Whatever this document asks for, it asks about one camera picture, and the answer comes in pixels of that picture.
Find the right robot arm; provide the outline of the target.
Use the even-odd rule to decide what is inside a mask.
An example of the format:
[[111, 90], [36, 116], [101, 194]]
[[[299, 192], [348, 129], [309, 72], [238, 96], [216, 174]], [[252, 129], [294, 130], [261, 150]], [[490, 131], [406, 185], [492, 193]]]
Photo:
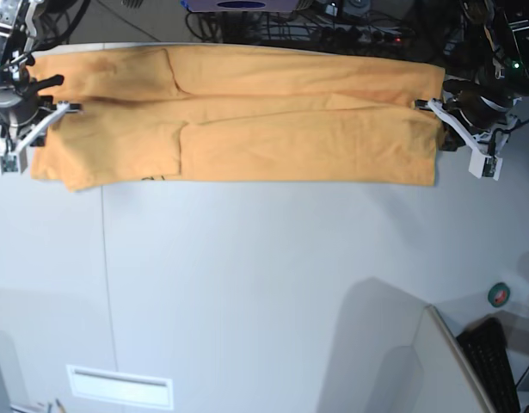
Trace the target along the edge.
[[43, 90], [61, 86], [65, 78], [32, 77], [37, 52], [64, 44], [84, 18], [90, 1], [0, 1], [0, 154], [12, 157], [26, 146], [41, 146], [46, 130], [79, 107], [54, 101]]

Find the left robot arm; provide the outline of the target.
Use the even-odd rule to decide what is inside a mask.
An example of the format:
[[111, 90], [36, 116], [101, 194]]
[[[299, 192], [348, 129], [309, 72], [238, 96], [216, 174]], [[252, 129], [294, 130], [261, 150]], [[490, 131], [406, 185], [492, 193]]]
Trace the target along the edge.
[[449, 120], [441, 146], [497, 155], [521, 126], [510, 113], [529, 97], [529, 1], [416, 1], [415, 19], [444, 65], [440, 110]]

